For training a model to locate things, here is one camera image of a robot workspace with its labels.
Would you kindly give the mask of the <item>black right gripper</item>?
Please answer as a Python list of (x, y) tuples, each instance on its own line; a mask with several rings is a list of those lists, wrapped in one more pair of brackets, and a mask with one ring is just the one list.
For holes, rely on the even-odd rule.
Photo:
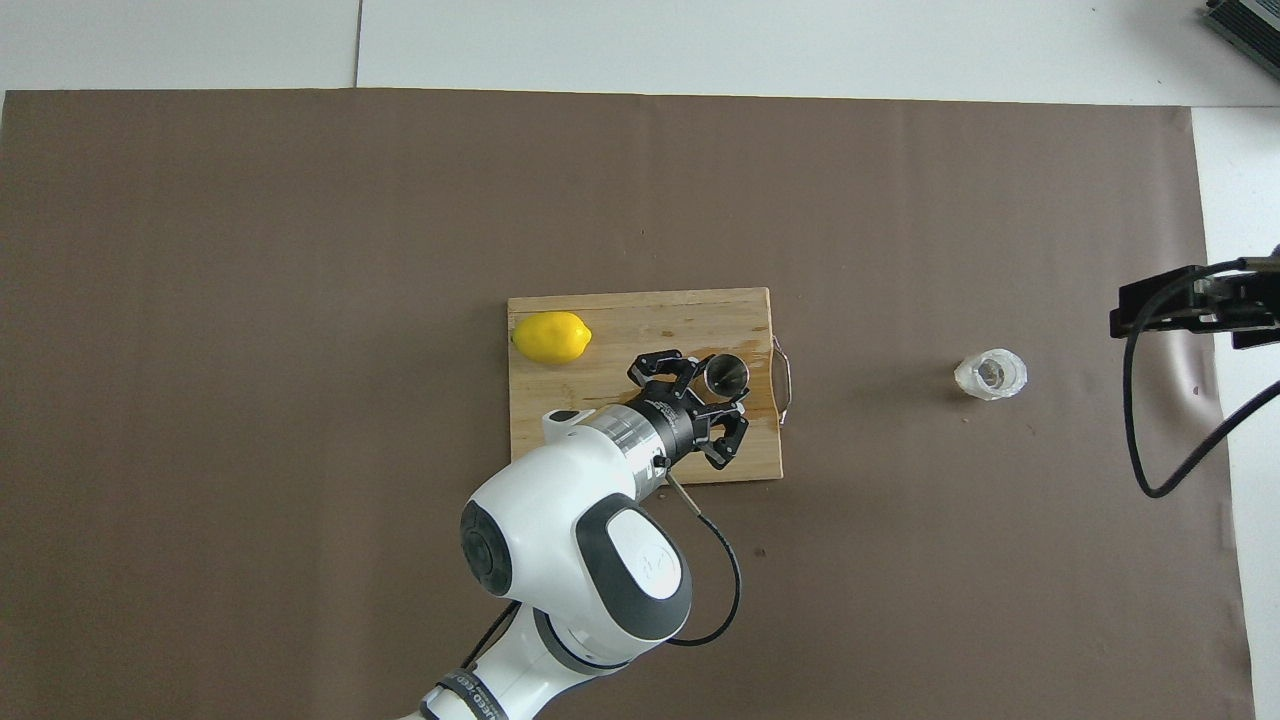
[(1134, 329), (1189, 331), (1201, 320), (1211, 331), (1231, 331), (1234, 350), (1258, 348), (1280, 341), (1279, 258), (1240, 258), (1207, 278), (1202, 265), (1179, 266), (1117, 288), (1108, 313), (1108, 336), (1124, 340)]

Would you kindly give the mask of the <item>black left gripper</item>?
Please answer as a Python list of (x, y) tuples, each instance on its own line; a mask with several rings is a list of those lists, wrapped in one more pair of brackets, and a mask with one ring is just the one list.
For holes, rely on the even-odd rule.
[(627, 370), (637, 387), (625, 406), (639, 413), (657, 432), (666, 466), (690, 454), (703, 454), (717, 471), (739, 455), (750, 421), (741, 400), (703, 404), (694, 389), (703, 363), (676, 348), (641, 354)]

